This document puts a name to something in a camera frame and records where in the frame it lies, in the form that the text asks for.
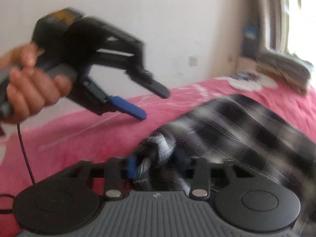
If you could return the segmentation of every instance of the gray ribbed plate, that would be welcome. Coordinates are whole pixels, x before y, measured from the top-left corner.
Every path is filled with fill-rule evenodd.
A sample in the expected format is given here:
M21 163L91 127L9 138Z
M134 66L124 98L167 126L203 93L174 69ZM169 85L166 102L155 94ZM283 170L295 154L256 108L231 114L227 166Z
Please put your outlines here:
M22 230L18 237L40 236ZM182 191L131 191L126 199L105 204L90 224L62 237L295 237L289 229L273 234L239 230L221 220L203 201Z

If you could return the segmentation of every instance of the pink blanket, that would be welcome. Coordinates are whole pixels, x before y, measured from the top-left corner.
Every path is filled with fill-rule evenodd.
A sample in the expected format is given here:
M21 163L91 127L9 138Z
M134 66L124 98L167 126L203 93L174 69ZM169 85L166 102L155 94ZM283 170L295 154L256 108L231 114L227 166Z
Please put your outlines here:
M281 83L277 85L277 88L242 91L233 88L225 79L211 79L173 89L167 100L154 95L130 99L146 110L148 117L142 122L117 112L97 116L79 111L40 128L25 130L22 137L35 181L82 159L103 162L113 156L127 155L160 125L223 94L241 93L258 101L316 141L315 91L312 89L308 95L301 96ZM0 166L0 193L16 195L31 181L17 135L10 136L2 144L6 145L6 155ZM14 236L18 230L12 214L0 215L0 237Z

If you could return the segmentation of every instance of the checkered cloth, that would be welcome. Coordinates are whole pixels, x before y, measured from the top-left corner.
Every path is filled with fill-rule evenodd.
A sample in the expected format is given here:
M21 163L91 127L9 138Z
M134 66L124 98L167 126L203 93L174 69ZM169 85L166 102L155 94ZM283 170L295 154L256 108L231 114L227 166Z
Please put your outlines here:
M159 127L136 149L140 159L135 183L145 190L189 191L190 182L172 166L181 150L213 163L235 160L292 190L301 201L293 228L300 236L316 233L315 144L258 102L235 94L218 97ZM221 185L213 180L212 191Z

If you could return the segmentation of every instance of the wall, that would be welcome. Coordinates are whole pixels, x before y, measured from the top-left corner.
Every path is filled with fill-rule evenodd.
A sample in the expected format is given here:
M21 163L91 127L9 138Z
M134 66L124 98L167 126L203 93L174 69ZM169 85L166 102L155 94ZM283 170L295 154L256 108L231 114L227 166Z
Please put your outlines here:
M158 81L175 87L232 72L228 56L239 53L250 4L249 0L0 0L0 54L28 42L41 16L71 6L142 39L146 67ZM196 67L188 65L190 56L197 57ZM119 70L96 66L91 76L114 95L147 93ZM62 100L23 125L36 125L75 108Z

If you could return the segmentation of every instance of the pink bedspread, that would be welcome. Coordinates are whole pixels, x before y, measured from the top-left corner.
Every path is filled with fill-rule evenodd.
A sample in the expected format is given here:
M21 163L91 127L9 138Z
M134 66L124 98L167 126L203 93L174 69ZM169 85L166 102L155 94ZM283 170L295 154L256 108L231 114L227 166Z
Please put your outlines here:
M35 177L40 181L82 159L103 162L112 156L127 155L160 125L218 95L241 93L267 106L316 141L316 93L296 94L278 83L277 89L241 91L227 80L211 79L171 90L162 100L154 95L130 99L145 109L148 117L140 122L126 114L89 111L65 115L43 127L22 132L24 146ZM7 147L0 166L0 193L18 194L31 184L16 134L4 141ZM14 236L18 225L12 214L0 215L0 236Z

